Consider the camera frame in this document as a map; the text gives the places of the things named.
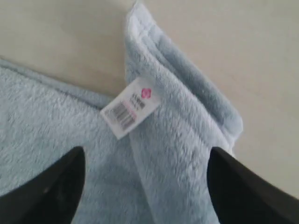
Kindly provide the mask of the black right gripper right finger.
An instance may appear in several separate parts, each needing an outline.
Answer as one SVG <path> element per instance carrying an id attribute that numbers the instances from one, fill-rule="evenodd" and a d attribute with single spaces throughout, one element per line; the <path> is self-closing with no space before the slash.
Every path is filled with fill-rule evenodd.
<path id="1" fill-rule="evenodd" d="M 221 224 L 297 224 L 297 198 L 271 185 L 220 147 L 213 147 L 207 186 Z"/>

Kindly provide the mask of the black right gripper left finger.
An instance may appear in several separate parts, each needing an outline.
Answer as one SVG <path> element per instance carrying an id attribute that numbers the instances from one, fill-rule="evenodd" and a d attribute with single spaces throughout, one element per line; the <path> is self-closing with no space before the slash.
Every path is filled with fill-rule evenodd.
<path id="1" fill-rule="evenodd" d="M 0 197 L 2 224 L 70 224 L 85 183 L 85 153 L 74 147 L 35 178 Z"/>

